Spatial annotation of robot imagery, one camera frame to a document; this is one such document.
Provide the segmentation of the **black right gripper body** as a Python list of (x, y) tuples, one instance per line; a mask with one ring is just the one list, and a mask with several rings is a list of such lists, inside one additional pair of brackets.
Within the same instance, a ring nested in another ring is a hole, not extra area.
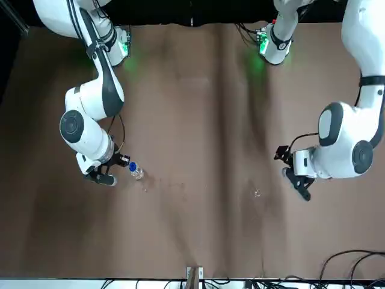
[(116, 185), (117, 179), (114, 175), (109, 174), (109, 170), (112, 166), (118, 165), (119, 160), (117, 156), (113, 156), (106, 163), (102, 163), (99, 166), (91, 166), (86, 170), (85, 178), (102, 185)]

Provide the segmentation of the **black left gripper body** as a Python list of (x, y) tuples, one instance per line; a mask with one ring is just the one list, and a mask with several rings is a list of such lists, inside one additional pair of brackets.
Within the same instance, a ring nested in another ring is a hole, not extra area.
[(313, 184), (313, 179), (307, 176), (297, 176), (294, 171), (289, 167), (282, 169), (283, 176), (289, 180), (293, 188), (304, 200), (311, 200), (311, 194), (309, 193), (309, 187)]

